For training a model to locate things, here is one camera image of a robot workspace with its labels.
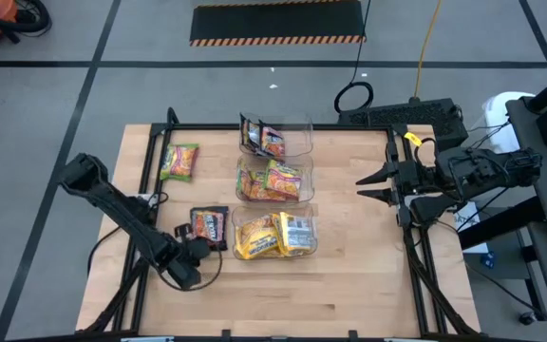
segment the wooden tabletop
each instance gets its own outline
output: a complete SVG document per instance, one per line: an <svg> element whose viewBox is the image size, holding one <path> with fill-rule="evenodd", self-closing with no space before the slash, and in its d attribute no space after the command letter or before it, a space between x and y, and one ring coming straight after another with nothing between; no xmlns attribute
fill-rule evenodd
<svg viewBox="0 0 547 342"><path fill-rule="evenodd" d="M429 126L409 129L422 138L432 135ZM126 194L138 192L148 132L149 125L125 128L112 182ZM314 131L311 157L315 196L311 205L317 220L317 251L295 259L243 261L234 258L230 250L223 253L218 280L194 293L166 287L150 270L140 334L220 335L221 330L231 329L234 336L344 337L348 330L357 330L362 337L418 336L395 209L356 195L355 182L381 168L386 160L386 141L385 132ZM235 192L240 156L237 131L174 131L172 142L199 143L200 151L192 182L164 183L163 191L170 200L160 207L160 230L172 234L175 226L190 220L189 210L195 206L229 205L233 211L241 205ZM420 150L422 161L431 162L431 155L430 146L425 144ZM154 162L150 189L157 167ZM442 220L452 223L448 216ZM104 217L100 237L115 227ZM230 245L233 229L229 219ZM457 235L435 225L429 236L441 290L468 325L478 330ZM118 290L127 241L127 234L119 232L96 252L78 329L92 323ZM199 270L210 277L217 265L214 253ZM126 328L133 301L134 291L128 297ZM435 332L426 290L424 301L429 329Z"/></svg>

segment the clear plastic bin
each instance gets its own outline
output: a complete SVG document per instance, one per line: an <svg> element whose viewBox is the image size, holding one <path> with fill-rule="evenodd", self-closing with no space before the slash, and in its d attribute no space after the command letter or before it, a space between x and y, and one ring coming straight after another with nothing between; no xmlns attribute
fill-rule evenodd
<svg viewBox="0 0 547 342"><path fill-rule="evenodd" d="M283 162L286 166L299 171L301 182L299 185L299 197L293 199L290 197L282 197L282 199L255 199L250 198L242 191L242 173L240 168L242 163L246 165L246 169L249 172L264 172L267 169L267 164L272 158L258 157L254 155L242 154L237 159L237 173L236 173L236 195L240 200L248 201L251 203L299 203L307 202L313 199L314 187L313 187L313 160L309 155L303 155L298 157L285 157L276 158L278 162Z"/></svg>
<svg viewBox="0 0 547 342"><path fill-rule="evenodd" d="M287 236L292 243L298 243L303 245L302 249L290 250L287 255L283 255L280 252L279 245L271 248L268 251L261 254L246 258L239 251L240 239L242 239L242 226L246 223L254 221L259 218L269 216L271 214L285 213L294 218L292 223L289 224L292 228L289 230ZM239 206L232 213L232 224L234 225L234 256L240 260L255 260L263 258L288 258L288 257L303 257L313 254L318 248L317 230L315 224L315 217L313 216L313 208L311 205L301 205L296 207L253 207L253 206Z"/></svg>
<svg viewBox="0 0 547 342"><path fill-rule="evenodd" d="M313 149L311 140L313 126L308 115L293 114L279 116L259 116L253 113L241 113L246 119L258 124L259 120L277 130L284 138L286 157L308 154ZM255 152L242 145L242 130L239 132L239 149L243 153L254 155Z"/></svg>

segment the concrete floor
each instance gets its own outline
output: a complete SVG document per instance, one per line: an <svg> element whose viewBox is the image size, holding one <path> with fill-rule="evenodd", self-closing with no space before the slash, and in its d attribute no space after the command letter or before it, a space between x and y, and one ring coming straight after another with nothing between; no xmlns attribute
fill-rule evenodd
<svg viewBox="0 0 547 342"><path fill-rule="evenodd" d="M123 127L162 121L168 106L184 123L234 123L239 111L307 113L316 123L333 123L332 100L352 68L343 63L323 67L318 61L353 61L358 48L191 48L192 8L212 0L44 2L54 23L49 33L21 37L17 46L0 44L0 314L25 246L39 242L30 268L22 265L26 282L20 276L13 286L22 292L15 310L12 305L6 311L9 324L0 326L0 337L7 339L75 328L85 262L101 215L48 188L57 161L60 165L88 152L112 169ZM521 4L533 11L545 45L536 39ZM397 62L417 61L435 6L435 0L373 0L362 61L379 63L360 67L358 78L373 85L374 105L405 102L412 94L415 64ZM110 35L102 37L103 28ZM104 50L97 49L101 37ZM452 98L470 126L490 96L538 92L547 85L546 45L547 0L444 1L425 60L449 63L425 65L420 97ZM154 63L138 67L124 61ZM183 63L195 61L209 63ZM276 61L290 64L280 67ZM350 93L341 106L356 106L364 96ZM521 283L507 285L525 293ZM511 305L509 297L477 279L473 291L484 332L534 338L533 327L516 324L523 309ZM547 340L547 323L538 327L543 332L537 337Z"/></svg>

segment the food packet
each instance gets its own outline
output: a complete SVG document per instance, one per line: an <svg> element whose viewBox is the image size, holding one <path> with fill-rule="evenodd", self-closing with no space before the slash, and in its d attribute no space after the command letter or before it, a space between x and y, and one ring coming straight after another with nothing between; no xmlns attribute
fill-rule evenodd
<svg viewBox="0 0 547 342"><path fill-rule="evenodd" d="M287 198L298 200L301 186L301 172L284 165L282 162L270 160L267 164L263 187L274 190Z"/></svg>
<svg viewBox="0 0 547 342"><path fill-rule="evenodd" d="M275 129L259 121L261 136L261 151L274 157L284 156L284 138Z"/></svg>
<svg viewBox="0 0 547 342"><path fill-rule="evenodd" d="M314 248L313 227L309 218L300 218L285 212L271 214L278 233L278 248L285 257L302 256Z"/></svg>
<svg viewBox="0 0 547 342"><path fill-rule="evenodd" d="M244 160L240 160L237 165L237 182L236 192L244 200L247 200L251 195L253 182Z"/></svg>
<svg viewBox="0 0 547 342"><path fill-rule="evenodd" d="M250 120L246 119L242 114L239 115L240 126L241 126L241 142L249 150L259 153L260 151L260 142L259 142L259 133L260 128L257 123L253 123Z"/></svg>
<svg viewBox="0 0 547 342"><path fill-rule="evenodd" d="M236 251L243 259L270 256L278 248L277 230L269 215L236 227Z"/></svg>
<svg viewBox="0 0 547 342"><path fill-rule="evenodd" d="M248 196L250 200L269 200L269 201L285 201L286 197L274 190L268 190L263 188L263 181L265 181L265 172L251 171L251 179L253 185L251 186L251 193Z"/></svg>
<svg viewBox="0 0 547 342"><path fill-rule="evenodd" d="M190 181L199 145L197 143L168 144L160 170L160 179Z"/></svg>
<svg viewBox="0 0 547 342"><path fill-rule="evenodd" d="M191 225L197 237L207 238L211 250L227 251L227 206L192 208Z"/></svg>

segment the orange vacuum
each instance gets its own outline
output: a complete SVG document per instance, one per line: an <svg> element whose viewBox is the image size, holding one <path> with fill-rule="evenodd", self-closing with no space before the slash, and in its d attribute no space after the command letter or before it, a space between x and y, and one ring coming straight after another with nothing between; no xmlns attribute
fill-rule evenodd
<svg viewBox="0 0 547 342"><path fill-rule="evenodd" d="M8 37L14 44L20 42L15 32L37 32L50 25L49 14L41 1L0 0L0 36Z"/></svg>

